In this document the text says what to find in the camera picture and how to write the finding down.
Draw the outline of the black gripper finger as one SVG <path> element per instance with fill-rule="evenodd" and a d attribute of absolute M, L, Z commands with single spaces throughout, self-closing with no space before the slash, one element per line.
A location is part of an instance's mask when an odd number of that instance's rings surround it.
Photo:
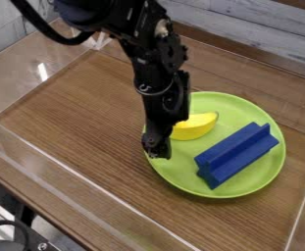
<path fill-rule="evenodd" d="M 142 144 L 150 158 L 170 159 L 171 146 L 168 134 L 146 130 L 142 136 Z"/>

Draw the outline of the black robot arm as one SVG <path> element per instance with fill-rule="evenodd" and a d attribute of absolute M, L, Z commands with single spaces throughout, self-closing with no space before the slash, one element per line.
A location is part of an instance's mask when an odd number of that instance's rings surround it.
<path fill-rule="evenodd" d="M 53 0 L 60 18 L 79 31 L 75 37 L 49 26 L 28 0 L 9 1 L 37 31 L 60 44 L 79 45 L 99 31 L 118 40 L 144 104 L 143 149 L 150 157 L 168 159 L 172 127 L 189 119 L 190 74 L 180 70 L 187 47 L 156 0 Z"/>

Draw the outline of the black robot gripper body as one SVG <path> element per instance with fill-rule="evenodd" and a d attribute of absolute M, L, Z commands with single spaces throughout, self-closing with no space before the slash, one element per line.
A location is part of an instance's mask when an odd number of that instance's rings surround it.
<path fill-rule="evenodd" d="M 166 75 L 135 71 L 134 84 L 143 98 L 146 134 L 170 134 L 174 125 L 189 119 L 189 73 L 179 70 Z"/>

